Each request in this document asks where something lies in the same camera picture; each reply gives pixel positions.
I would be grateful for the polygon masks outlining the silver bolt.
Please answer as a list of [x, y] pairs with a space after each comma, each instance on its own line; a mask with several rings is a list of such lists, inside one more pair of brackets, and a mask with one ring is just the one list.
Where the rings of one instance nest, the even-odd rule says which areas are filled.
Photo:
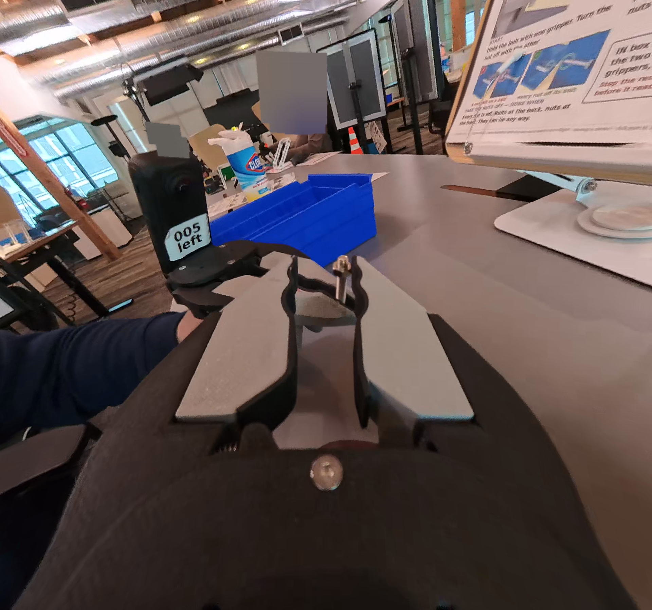
[[343, 305], [347, 301], [347, 280], [351, 271], [352, 265], [347, 255], [339, 256], [332, 266], [332, 272], [336, 278], [336, 299]]

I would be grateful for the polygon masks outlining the person's left hand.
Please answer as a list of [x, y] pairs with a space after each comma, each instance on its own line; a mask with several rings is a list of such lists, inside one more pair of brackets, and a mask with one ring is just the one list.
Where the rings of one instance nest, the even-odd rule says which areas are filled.
[[195, 317], [190, 310], [185, 311], [175, 330], [177, 343], [180, 344], [190, 336], [202, 322], [203, 319]]

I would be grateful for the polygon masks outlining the white sign stand base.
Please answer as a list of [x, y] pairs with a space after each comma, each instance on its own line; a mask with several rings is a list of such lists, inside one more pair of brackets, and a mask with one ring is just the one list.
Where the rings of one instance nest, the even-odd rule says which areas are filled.
[[606, 227], [606, 216], [630, 208], [651, 208], [651, 187], [597, 181], [579, 194], [561, 189], [499, 216], [494, 227], [533, 244], [651, 286], [651, 217], [631, 229]]

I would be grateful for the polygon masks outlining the wooden support post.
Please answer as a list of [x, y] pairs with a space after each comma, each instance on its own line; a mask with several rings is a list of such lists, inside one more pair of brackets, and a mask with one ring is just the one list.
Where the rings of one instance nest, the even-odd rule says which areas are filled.
[[59, 179], [3, 111], [1, 111], [1, 139], [16, 157], [21, 159], [37, 181], [45, 187], [69, 217], [77, 223], [101, 254], [110, 261], [117, 260], [120, 257], [118, 247], [96, 222], [70, 198]]

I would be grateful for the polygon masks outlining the wooden desk with black legs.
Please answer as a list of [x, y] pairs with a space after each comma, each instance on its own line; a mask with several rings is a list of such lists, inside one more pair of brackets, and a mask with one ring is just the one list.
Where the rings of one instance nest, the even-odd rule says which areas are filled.
[[60, 279], [99, 319], [110, 316], [110, 310], [97, 299], [94, 294], [70, 271], [61, 261], [59, 255], [64, 240], [72, 241], [72, 230], [77, 222], [68, 221], [58, 229], [45, 233], [42, 237], [25, 244], [20, 244], [1, 258], [1, 270], [15, 282], [38, 296], [49, 311], [53, 312], [66, 325], [73, 327], [75, 322], [61, 309], [47, 299], [37, 290], [27, 276], [37, 268], [47, 265]]

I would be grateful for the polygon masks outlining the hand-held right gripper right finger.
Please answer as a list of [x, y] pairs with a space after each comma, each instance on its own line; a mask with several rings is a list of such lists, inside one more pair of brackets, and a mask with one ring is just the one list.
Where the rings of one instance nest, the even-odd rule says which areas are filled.
[[379, 444], [413, 444], [431, 423], [475, 413], [427, 310], [365, 258], [353, 258], [354, 399]]

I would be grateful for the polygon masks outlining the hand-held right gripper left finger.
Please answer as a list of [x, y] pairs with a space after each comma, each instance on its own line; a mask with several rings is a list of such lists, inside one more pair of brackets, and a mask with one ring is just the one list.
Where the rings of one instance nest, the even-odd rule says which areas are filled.
[[297, 400], [297, 285], [294, 257], [224, 307], [176, 421], [274, 431], [288, 418]]

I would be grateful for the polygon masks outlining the person's left forearm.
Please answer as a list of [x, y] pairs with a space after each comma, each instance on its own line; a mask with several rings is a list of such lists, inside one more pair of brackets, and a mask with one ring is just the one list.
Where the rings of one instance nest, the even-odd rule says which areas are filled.
[[28, 428], [84, 424], [123, 403], [178, 345], [183, 313], [1, 331], [1, 442]]

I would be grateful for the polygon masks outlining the wooden instruction sign board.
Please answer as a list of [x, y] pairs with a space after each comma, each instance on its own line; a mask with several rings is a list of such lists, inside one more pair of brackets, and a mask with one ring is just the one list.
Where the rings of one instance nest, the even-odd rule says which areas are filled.
[[477, 166], [651, 184], [651, 0], [487, 0], [446, 131]]

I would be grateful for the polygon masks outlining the grey panel on black stand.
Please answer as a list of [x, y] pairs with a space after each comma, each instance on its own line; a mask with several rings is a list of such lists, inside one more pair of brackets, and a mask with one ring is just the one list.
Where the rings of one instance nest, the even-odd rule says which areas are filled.
[[387, 114], [375, 29], [367, 29], [317, 50], [327, 65], [327, 95], [338, 130], [370, 123]]
[[428, 107], [428, 130], [444, 143], [451, 109], [441, 60], [435, 0], [395, 0], [389, 8], [398, 77], [410, 115], [415, 149], [422, 154], [419, 106]]

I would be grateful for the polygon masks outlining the black studio light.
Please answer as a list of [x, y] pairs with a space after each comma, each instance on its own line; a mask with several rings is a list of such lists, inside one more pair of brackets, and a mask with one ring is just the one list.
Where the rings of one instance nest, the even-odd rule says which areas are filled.
[[199, 82], [202, 77], [203, 70], [183, 58], [165, 62], [139, 74], [134, 83], [149, 106], [153, 107], [189, 91], [188, 84]]

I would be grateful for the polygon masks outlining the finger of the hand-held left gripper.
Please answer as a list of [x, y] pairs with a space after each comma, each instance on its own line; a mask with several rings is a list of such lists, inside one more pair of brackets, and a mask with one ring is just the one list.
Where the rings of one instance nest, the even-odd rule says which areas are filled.
[[[270, 271], [278, 265], [288, 265], [295, 256], [283, 253], [270, 253], [260, 260], [260, 267]], [[296, 257], [297, 288], [311, 293], [336, 294], [336, 277], [325, 268], [307, 257]]]
[[[224, 281], [212, 290], [214, 294], [236, 298], [251, 288], [258, 278], [244, 275]], [[321, 292], [298, 289], [295, 294], [295, 325], [305, 328], [354, 326], [353, 311]]]

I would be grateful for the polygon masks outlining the blue plastic bin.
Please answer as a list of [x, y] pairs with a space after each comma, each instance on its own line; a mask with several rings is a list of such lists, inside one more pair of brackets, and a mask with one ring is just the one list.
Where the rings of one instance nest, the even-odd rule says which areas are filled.
[[321, 266], [376, 236], [372, 174], [311, 174], [210, 223], [213, 244], [292, 247]]

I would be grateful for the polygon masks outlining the disinfecting wipes canister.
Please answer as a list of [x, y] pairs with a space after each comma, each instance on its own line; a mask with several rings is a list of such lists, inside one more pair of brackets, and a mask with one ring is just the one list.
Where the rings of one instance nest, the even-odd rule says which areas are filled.
[[247, 202], [270, 193], [267, 172], [249, 133], [243, 130], [221, 130], [218, 137], [208, 139], [207, 142], [223, 150]]

